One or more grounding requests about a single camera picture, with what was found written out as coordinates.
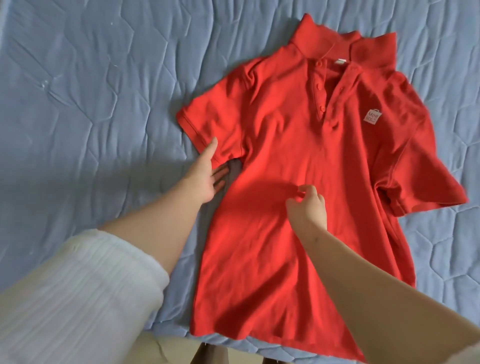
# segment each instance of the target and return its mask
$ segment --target blue quilted bedspread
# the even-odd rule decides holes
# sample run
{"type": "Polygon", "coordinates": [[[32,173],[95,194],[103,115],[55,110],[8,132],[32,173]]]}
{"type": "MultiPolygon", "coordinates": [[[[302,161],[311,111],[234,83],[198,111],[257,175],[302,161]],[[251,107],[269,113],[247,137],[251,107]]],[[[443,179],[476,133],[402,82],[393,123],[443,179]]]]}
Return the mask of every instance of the blue quilted bedspread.
{"type": "MultiPolygon", "coordinates": [[[[0,0],[0,290],[71,235],[168,190],[197,155],[175,112],[285,44],[305,12],[339,32],[397,32],[398,69],[470,198],[402,219],[418,289],[480,324],[480,0],[0,0]]],[[[230,167],[228,183],[241,165],[230,167]]],[[[199,215],[148,323],[157,334],[189,335],[221,198],[199,215]]],[[[287,362],[343,362],[253,338],[202,339],[287,362]]]]}

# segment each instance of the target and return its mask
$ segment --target white sweater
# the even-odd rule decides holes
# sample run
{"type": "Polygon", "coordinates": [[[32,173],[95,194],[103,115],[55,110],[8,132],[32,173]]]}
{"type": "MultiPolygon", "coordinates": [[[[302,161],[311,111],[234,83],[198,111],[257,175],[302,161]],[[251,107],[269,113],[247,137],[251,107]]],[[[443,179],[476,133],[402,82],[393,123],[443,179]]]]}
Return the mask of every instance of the white sweater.
{"type": "MultiPolygon", "coordinates": [[[[120,363],[167,285],[156,260],[116,236],[70,238],[0,294],[0,363],[120,363]]],[[[446,364],[471,363],[480,363],[478,345],[446,364]]]]}

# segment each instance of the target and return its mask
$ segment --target tile floor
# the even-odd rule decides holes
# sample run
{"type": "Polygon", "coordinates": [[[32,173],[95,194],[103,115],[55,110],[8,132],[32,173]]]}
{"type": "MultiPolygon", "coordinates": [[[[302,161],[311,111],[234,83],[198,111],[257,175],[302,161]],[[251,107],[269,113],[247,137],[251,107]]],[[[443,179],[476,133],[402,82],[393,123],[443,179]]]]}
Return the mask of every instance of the tile floor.
{"type": "MultiPolygon", "coordinates": [[[[197,340],[142,333],[124,364],[190,364],[200,342],[197,340]]],[[[261,364],[263,357],[228,349],[229,364],[261,364]]]]}

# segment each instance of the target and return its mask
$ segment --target person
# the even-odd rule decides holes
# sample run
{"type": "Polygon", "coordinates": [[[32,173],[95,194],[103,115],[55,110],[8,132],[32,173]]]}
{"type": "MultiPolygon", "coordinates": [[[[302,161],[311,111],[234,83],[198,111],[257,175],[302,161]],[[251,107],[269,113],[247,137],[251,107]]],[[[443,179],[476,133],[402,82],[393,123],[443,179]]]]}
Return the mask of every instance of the person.
{"type": "MultiPolygon", "coordinates": [[[[165,195],[70,238],[0,294],[0,363],[122,361],[162,305],[201,205],[225,185],[228,170],[212,171],[216,146],[165,195]]],[[[291,227],[369,363],[480,362],[477,326],[350,250],[328,232],[315,187],[300,190],[286,201],[291,227]]],[[[212,350],[202,345],[194,362],[212,350]]]]}

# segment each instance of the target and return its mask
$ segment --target shirt collar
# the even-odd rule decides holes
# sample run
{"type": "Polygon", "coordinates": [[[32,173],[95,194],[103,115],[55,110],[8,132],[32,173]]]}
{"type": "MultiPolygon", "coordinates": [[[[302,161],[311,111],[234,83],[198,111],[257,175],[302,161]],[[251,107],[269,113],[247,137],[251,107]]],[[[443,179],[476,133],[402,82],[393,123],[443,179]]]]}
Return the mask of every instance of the shirt collar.
{"type": "Polygon", "coordinates": [[[305,14],[290,42],[307,58],[345,59],[365,68],[396,66],[396,34],[364,38],[358,31],[339,34],[324,25],[317,25],[305,14]]]}

